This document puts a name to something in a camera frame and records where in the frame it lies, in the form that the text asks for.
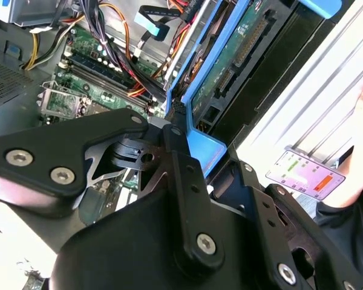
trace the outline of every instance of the metal grille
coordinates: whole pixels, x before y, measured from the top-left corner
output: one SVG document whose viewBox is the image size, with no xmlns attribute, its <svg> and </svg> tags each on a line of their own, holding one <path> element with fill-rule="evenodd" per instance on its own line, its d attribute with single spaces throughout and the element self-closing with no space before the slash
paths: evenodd
<svg viewBox="0 0 363 290">
<path fill-rule="evenodd" d="M 13 92 L 16 90 L 20 92 L 25 85 L 30 83 L 32 83 L 32 79 L 0 64 L 0 104 L 14 97 Z"/>
</svg>

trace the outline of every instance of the bolt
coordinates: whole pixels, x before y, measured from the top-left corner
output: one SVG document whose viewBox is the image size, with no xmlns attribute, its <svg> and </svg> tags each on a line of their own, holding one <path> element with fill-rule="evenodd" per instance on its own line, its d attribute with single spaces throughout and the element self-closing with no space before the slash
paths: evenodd
<svg viewBox="0 0 363 290">
<path fill-rule="evenodd" d="M 180 130 L 179 130 L 178 128 L 176 128 L 176 127 L 172 127 L 171 131 L 172 131 L 173 133 L 175 133 L 176 135 L 179 135 L 179 136 L 182 134 L 182 133 L 180 132 Z"/>
<path fill-rule="evenodd" d="M 69 168 L 57 167 L 51 171 L 50 177 L 58 184 L 67 185 L 73 183 L 75 174 Z"/>
<path fill-rule="evenodd" d="M 276 189 L 277 189 L 277 191 L 278 191 L 279 194 L 285 195 L 285 190 L 283 188 L 277 186 Z"/>
<path fill-rule="evenodd" d="M 253 172 L 253 168 L 250 165 L 248 165 L 247 163 L 244 164 L 244 168 L 246 168 L 246 170 L 248 172 Z"/>
<path fill-rule="evenodd" d="M 344 284 L 345 290 L 355 290 L 354 286 L 352 286 L 352 284 L 350 282 L 344 281 L 343 284 Z"/>
<path fill-rule="evenodd" d="M 207 234 L 199 234 L 197 244 L 199 249 L 207 255 L 213 255 L 217 250 L 214 240 Z"/>
<path fill-rule="evenodd" d="M 34 160 L 31 153 L 24 150 L 9 151 L 6 154 L 5 159 L 9 164 L 14 166 L 27 166 L 30 165 Z"/>
<path fill-rule="evenodd" d="M 140 118 L 136 117 L 136 116 L 132 116 L 132 121 L 133 121 L 133 122 L 136 122 L 136 123 L 138 123 L 138 124 L 143 123 L 143 121 L 142 121 Z"/>
<path fill-rule="evenodd" d="M 292 286 L 296 284 L 295 273 L 293 273 L 292 269 L 290 269 L 287 265 L 282 263 L 278 264 L 278 272 L 280 272 L 281 277 L 286 283 Z"/>
</svg>

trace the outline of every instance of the motherboard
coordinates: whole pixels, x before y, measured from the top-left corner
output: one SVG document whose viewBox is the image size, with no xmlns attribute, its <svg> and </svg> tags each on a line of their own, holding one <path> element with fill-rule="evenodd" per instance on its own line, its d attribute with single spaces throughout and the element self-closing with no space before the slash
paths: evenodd
<svg viewBox="0 0 363 290">
<path fill-rule="evenodd" d="M 158 64 L 139 59 L 137 67 L 151 76 Z M 50 82 L 39 95 L 42 124 L 130 108 L 145 118 L 163 118 L 161 103 L 144 93 L 128 96 L 136 81 L 108 60 L 101 44 L 84 28 L 75 26 L 68 35 L 64 53 Z"/>
</svg>

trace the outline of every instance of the smartphone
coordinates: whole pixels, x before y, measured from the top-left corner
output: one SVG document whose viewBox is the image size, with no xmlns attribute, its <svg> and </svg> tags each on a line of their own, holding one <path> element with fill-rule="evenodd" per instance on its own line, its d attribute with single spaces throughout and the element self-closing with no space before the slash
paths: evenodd
<svg viewBox="0 0 363 290">
<path fill-rule="evenodd" d="M 345 176 L 306 154 L 287 148 L 266 177 L 292 190 L 322 201 L 345 180 Z"/>
</svg>

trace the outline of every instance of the hand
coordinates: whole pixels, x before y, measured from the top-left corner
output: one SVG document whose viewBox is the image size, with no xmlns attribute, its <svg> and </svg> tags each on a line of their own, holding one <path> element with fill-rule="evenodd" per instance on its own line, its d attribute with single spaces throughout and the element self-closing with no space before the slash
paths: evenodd
<svg viewBox="0 0 363 290">
<path fill-rule="evenodd" d="M 346 180 L 323 200 L 323 203 L 335 208 L 352 205 L 363 191 L 363 91 L 356 103 L 352 121 L 353 153 L 339 166 Z"/>
</svg>

